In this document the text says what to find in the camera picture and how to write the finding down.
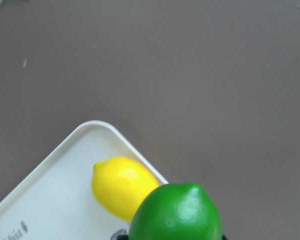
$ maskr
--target black object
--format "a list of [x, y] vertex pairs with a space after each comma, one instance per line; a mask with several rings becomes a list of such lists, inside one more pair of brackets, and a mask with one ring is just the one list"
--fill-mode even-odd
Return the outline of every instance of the black object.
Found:
[[[119, 235], [116, 240], [128, 240], [128, 235]], [[222, 235], [222, 240], [228, 240], [225, 235]]]

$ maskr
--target yellow fruit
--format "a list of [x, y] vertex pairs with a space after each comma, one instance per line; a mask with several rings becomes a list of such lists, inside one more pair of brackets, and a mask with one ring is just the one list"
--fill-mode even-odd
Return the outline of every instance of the yellow fruit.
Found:
[[157, 187], [157, 179], [145, 166], [125, 156], [97, 162], [93, 167], [95, 198], [109, 212], [129, 222]]

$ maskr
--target tray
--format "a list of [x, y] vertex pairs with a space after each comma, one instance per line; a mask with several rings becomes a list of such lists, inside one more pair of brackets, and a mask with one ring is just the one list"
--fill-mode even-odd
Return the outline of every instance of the tray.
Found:
[[114, 156], [139, 161], [167, 183], [112, 125], [85, 122], [0, 203], [0, 240], [109, 240], [128, 229], [91, 191], [93, 165]]

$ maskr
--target green fruit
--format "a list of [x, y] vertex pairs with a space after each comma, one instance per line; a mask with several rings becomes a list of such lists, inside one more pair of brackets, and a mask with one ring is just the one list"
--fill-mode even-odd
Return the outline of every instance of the green fruit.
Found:
[[217, 208], [196, 183], [155, 189], [135, 213], [128, 240], [221, 240]]

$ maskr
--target tabletop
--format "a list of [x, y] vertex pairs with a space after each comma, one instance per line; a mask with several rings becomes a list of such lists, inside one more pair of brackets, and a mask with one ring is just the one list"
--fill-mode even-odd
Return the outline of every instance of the tabletop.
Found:
[[228, 239], [300, 239], [299, 0], [0, 0], [0, 201], [88, 120]]

